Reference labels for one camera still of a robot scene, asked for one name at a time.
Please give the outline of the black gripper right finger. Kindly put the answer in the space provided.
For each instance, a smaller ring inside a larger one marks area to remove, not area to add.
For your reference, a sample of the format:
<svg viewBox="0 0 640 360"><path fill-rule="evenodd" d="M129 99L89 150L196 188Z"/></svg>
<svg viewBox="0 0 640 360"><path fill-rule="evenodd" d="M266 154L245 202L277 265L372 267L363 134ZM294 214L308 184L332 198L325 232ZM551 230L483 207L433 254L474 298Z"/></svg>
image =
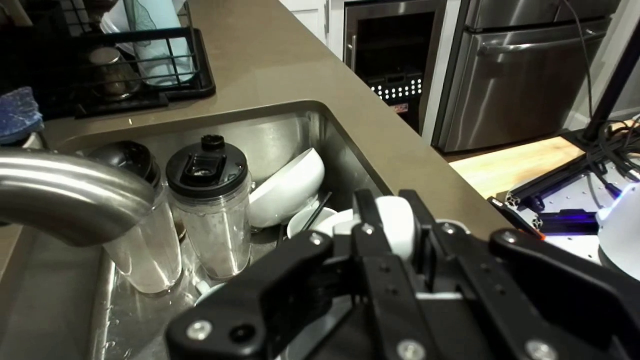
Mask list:
<svg viewBox="0 0 640 360"><path fill-rule="evenodd" d="M417 190L403 190L401 196L415 214L415 250L411 264L420 274L446 274L455 270L456 255L448 241L460 233L460 228L446 219L437 219Z"/></svg>

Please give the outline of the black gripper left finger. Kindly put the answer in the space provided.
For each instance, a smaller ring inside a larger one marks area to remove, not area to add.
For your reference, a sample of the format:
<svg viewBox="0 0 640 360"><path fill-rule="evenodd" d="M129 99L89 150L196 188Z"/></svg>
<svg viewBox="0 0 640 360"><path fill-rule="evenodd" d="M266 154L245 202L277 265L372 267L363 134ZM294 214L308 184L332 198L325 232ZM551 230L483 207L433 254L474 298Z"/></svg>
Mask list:
<svg viewBox="0 0 640 360"><path fill-rule="evenodd" d="M367 260L390 255L393 248L382 228L376 198L371 190L354 192L354 214L359 215L359 223L353 228L354 257L364 264Z"/></svg>

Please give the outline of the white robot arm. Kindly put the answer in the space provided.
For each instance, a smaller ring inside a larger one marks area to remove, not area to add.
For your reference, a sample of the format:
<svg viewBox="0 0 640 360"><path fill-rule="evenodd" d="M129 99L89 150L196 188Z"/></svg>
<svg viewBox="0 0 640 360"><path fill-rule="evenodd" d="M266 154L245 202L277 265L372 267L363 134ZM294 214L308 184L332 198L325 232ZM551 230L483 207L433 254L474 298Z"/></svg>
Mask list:
<svg viewBox="0 0 640 360"><path fill-rule="evenodd" d="M380 219L380 232L386 248L409 260L419 251L420 230L417 210L403 196L380 196L374 200L374 212ZM541 255L553 264L568 265L577 260L580 270L594 265L635 281L640 280L640 190L637 184L626 186L623 194L599 212L589 212L594 222L599 239L599 262L578 255L572 248L517 230L495 232L491 245L502 257L527 254Z"/></svg>

